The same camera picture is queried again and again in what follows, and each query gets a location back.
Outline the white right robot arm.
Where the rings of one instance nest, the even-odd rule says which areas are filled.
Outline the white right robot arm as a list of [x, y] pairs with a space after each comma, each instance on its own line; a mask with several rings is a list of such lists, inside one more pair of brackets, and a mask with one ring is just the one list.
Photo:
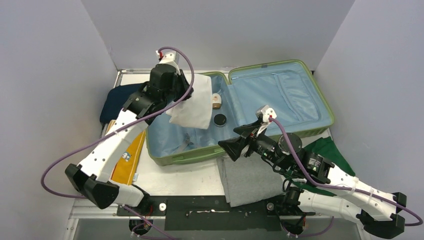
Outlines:
[[259, 157], [284, 176], [283, 199], [275, 204], [276, 213], [302, 219], [309, 214], [340, 217], [383, 239], [405, 231], [406, 221], [400, 215], [406, 208], [405, 194], [387, 193], [360, 181], [334, 161], [305, 149], [295, 133], [283, 132], [279, 139], [272, 139], [262, 120], [236, 127], [234, 132], [236, 137], [218, 142], [231, 160]]

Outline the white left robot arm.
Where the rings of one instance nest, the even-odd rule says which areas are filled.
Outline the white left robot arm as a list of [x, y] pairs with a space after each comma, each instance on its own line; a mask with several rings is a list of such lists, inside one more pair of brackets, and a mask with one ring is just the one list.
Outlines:
[[179, 67], [157, 64], [150, 71], [149, 81], [125, 101], [105, 139], [80, 163], [66, 167], [73, 187], [100, 209], [119, 204], [129, 206], [137, 215], [145, 214], [150, 207], [149, 194], [135, 185], [118, 183], [111, 175], [123, 153], [166, 106], [191, 97], [189, 86]]

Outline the black round cosmetic jar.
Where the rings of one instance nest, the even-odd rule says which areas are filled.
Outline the black round cosmetic jar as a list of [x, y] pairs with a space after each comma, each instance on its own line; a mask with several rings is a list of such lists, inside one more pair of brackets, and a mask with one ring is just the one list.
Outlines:
[[222, 113], [216, 114], [213, 117], [213, 123], [217, 127], [224, 127], [227, 123], [227, 117]]

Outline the grey shirt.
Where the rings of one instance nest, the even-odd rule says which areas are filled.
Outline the grey shirt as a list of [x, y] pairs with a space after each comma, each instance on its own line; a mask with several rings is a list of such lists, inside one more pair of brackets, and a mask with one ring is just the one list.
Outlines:
[[225, 155], [216, 162], [226, 202], [232, 208], [283, 194], [283, 176], [257, 154], [237, 161]]

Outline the white shirt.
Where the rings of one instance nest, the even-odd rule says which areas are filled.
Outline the white shirt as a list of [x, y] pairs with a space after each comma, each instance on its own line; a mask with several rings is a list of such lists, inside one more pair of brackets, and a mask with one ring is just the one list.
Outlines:
[[169, 122], [184, 128], [206, 130], [212, 118], [212, 79], [203, 74], [194, 75], [191, 97], [183, 100], [165, 113], [170, 116]]

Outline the white oval lotion bottle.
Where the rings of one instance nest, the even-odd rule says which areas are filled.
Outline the white oval lotion bottle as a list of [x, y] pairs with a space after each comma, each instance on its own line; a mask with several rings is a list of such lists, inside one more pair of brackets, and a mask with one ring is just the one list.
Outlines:
[[218, 93], [213, 93], [211, 97], [212, 109], [218, 110], [222, 106], [222, 97]]

